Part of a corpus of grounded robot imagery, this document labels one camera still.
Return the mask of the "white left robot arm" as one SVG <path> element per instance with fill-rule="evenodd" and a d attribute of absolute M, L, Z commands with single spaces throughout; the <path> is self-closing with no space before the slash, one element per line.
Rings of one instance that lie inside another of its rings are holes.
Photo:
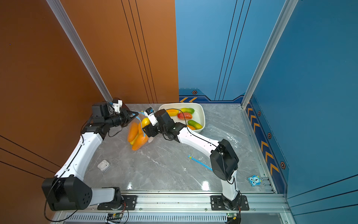
<path fill-rule="evenodd" d="M 126 127 L 137 112 L 120 109 L 117 112 L 93 112 L 83 129 L 79 143 L 53 178 L 46 178 L 42 190 L 46 206 L 52 211 L 84 210 L 92 205 L 119 209 L 124 203 L 119 187 L 91 188 L 84 175 L 97 148 L 112 127 Z"/>

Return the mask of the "clear zip-top bag blue zipper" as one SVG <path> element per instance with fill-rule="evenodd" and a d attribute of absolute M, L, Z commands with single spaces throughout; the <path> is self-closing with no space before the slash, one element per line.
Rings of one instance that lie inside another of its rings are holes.
<path fill-rule="evenodd" d="M 153 141 L 153 137 L 149 137 L 144 132 L 144 128 L 150 127 L 152 124 L 143 112 L 139 112 L 138 114 L 132 112 L 132 115 L 134 115 L 135 118 L 129 124 L 127 141 L 130 143 L 131 149 L 137 151 Z"/>

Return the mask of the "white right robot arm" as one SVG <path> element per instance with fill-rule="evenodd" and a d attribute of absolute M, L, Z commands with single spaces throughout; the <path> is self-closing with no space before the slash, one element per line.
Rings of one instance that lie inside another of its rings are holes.
<path fill-rule="evenodd" d="M 155 137 L 160 133 L 167 141 L 189 145 L 209 157 L 213 173 L 221 179 L 225 208 L 228 210 L 240 208 L 241 193 L 236 180 L 239 158 L 229 141 L 225 139 L 215 141 L 196 133 L 188 127 L 188 121 L 184 124 L 174 122 L 165 109 L 155 112 L 149 107 L 144 115 L 150 121 L 150 124 L 142 128 L 148 137 Z"/>

